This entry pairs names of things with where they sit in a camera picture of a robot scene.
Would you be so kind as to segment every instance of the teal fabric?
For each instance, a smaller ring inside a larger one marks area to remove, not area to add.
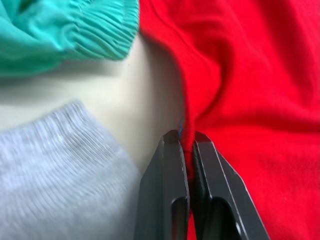
[[[138,0],[0,0],[0,77],[43,73],[66,59],[121,60],[138,25]]]

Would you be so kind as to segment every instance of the clothing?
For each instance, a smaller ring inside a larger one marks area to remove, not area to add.
[[[138,0],[0,0],[0,77],[56,68],[63,60],[128,55]]]
[[[140,179],[79,102],[3,131],[0,239],[133,239]]]
[[[191,194],[197,130],[242,177],[272,240],[317,239],[319,1],[140,0],[140,31],[181,73]]]

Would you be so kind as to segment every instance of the ribbed fabric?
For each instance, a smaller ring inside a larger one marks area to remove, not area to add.
[[[0,240],[133,239],[140,173],[84,109],[0,133]]]
[[[139,28],[138,0],[0,0],[0,79],[64,60],[122,60]]]

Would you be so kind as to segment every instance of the gray fabric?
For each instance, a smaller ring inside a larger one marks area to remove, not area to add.
[[[0,240],[131,240],[140,173],[81,103],[0,133]]]

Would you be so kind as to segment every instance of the red shirt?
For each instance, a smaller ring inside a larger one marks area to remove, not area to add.
[[[200,131],[243,178],[273,240],[317,239],[318,14],[318,0],[140,0],[141,33],[183,79],[189,181]]]

